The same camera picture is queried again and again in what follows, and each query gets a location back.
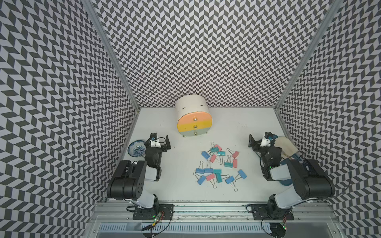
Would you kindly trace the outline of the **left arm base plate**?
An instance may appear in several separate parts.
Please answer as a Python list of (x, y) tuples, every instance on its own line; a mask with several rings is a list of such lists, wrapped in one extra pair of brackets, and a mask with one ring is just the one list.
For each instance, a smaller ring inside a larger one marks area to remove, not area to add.
[(174, 204), (159, 204), (155, 208), (136, 208), (133, 214), (133, 220), (154, 220), (154, 216), (159, 212), (164, 212), (163, 220), (172, 220)]

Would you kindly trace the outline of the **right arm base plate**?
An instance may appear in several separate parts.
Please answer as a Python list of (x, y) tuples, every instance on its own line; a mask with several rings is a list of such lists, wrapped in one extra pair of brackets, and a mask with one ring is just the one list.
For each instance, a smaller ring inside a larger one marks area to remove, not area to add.
[(286, 221), (293, 221), (295, 219), (292, 209), (281, 209), (277, 206), (268, 208), (265, 204), (252, 204), (250, 205), (250, 208), (253, 218), (256, 221), (275, 221), (284, 219)]

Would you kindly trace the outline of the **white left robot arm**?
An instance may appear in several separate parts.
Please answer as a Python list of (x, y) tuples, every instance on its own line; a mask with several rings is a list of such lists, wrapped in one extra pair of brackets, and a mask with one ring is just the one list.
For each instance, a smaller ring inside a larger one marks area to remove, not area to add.
[(127, 149), (128, 154), (142, 160), (121, 161), (107, 186), (107, 197), (129, 201), (140, 209), (159, 210), (158, 198), (144, 189), (144, 183), (161, 178), (162, 154), (171, 149), (169, 137), (152, 133), (146, 141), (136, 140)]

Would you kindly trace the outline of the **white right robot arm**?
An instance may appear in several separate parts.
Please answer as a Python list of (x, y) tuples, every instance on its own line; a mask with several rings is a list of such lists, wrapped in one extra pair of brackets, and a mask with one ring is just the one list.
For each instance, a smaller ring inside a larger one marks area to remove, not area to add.
[(286, 211), (309, 200), (335, 195), (333, 181), (315, 159), (292, 157), (298, 149), (290, 139), (266, 132), (256, 140), (250, 134), (248, 147), (259, 155), (261, 172), (267, 181), (292, 182), (285, 191), (269, 197), (269, 211)]

